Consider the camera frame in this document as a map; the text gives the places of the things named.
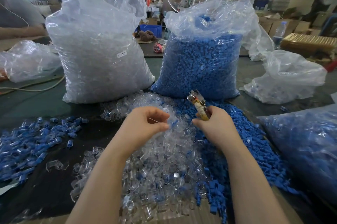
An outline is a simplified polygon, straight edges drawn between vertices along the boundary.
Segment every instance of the white label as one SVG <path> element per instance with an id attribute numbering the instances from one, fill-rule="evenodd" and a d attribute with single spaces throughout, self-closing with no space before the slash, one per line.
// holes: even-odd
<path id="1" fill-rule="evenodd" d="M 117 58 L 121 58 L 125 55 L 127 55 L 127 53 L 126 53 L 126 51 L 123 51 L 123 52 L 117 54 Z"/>

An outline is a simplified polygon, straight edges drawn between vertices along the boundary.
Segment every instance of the forearm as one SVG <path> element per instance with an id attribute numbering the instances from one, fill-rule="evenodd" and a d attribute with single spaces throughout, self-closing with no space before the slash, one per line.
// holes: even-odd
<path id="1" fill-rule="evenodd" d="M 36 37 L 47 36 L 47 30 L 42 26 L 24 27 L 24 28 L 1 28 L 0 27 L 0 40 L 21 38 L 21 37 Z"/>
<path id="2" fill-rule="evenodd" d="M 92 170 L 66 224 L 119 223 L 125 158 L 109 144 Z"/>
<path id="3" fill-rule="evenodd" d="M 258 163 L 238 141 L 238 145 L 223 150 L 229 167 L 235 222 L 289 223 Z"/>

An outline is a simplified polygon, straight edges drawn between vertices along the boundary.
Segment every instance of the person's left hand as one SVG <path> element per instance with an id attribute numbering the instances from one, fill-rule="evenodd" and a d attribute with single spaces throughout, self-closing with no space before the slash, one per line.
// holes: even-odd
<path id="1" fill-rule="evenodd" d="M 108 147 L 113 147 L 127 159 L 156 133 L 166 131 L 169 128 L 169 117 L 168 113 L 156 107 L 135 108 L 126 117 Z"/>

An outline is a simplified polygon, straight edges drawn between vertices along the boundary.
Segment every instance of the plastic bottle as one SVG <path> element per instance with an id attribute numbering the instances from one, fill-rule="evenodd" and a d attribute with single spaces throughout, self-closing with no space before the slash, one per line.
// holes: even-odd
<path id="1" fill-rule="evenodd" d="M 287 25 L 287 22 L 282 21 L 280 26 L 278 26 L 276 31 L 275 31 L 275 35 L 273 36 L 273 41 L 274 41 L 274 44 L 275 44 L 275 50 L 280 49 L 280 44 L 281 44 L 281 41 L 282 41 L 284 33 L 285 33 L 286 25 Z"/>

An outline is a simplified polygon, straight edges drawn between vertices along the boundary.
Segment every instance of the worktable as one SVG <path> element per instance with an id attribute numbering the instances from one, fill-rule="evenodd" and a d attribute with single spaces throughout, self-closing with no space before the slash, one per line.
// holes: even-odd
<path id="1" fill-rule="evenodd" d="M 144 51 L 150 51 L 149 46 L 142 46 Z M 162 58 L 146 58 L 146 62 L 156 77 L 159 77 Z M 252 78 L 264 74 L 262 62 L 252 62 L 249 58 L 239 58 L 237 72 L 237 88 L 251 81 Z M 57 70 L 53 76 L 62 76 L 63 70 Z M 333 103 L 330 94 L 337 91 L 337 72 L 328 73 L 324 86 L 317 88 L 314 97 L 295 100 L 285 103 L 282 106 L 289 111 L 298 111 L 307 108 L 325 106 Z M 30 87 L 33 90 L 47 88 L 55 84 L 56 81 L 48 82 Z M 19 87 L 27 84 L 12 83 L 4 81 L 0 83 L 2 87 Z M 90 150 L 93 146 L 105 147 L 120 126 L 120 122 L 108 122 L 100 119 L 101 108 L 96 104 L 72 104 L 62 101 L 65 94 L 65 81 L 57 87 L 40 93 L 16 91 L 4 96 L 0 96 L 0 131 L 2 129 L 12 129 L 19 126 L 25 119 L 32 120 L 37 117 L 63 117 L 82 116 L 89 118 L 90 122 L 83 131 L 79 132 L 78 138 L 74 140 L 72 149 L 66 152 L 61 145 L 54 147 L 48 153 L 47 158 L 38 165 L 32 175 L 29 176 L 23 187 L 16 187 L 0 196 L 0 223 L 10 222 L 13 217 L 22 212 L 23 209 L 31 209 L 31 213 L 38 210 L 39 204 L 44 204 L 41 217 L 52 217 L 64 215 L 70 212 L 74 203 L 70 200 L 70 183 L 72 167 L 74 163 L 81 162 L 84 150 Z M 241 108 L 251 119 L 256 120 L 256 116 L 282 114 L 281 105 L 263 104 L 249 95 L 240 91 L 241 95 L 230 99 L 229 102 Z M 69 162 L 69 169 L 65 171 L 53 171 L 47 173 L 45 163 L 58 159 L 61 162 Z M 329 218 L 329 211 L 320 202 L 313 201 L 313 206 L 309 206 L 303 199 L 282 192 L 284 198 L 297 211 L 303 223 L 327 223 L 321 221 Z"/>

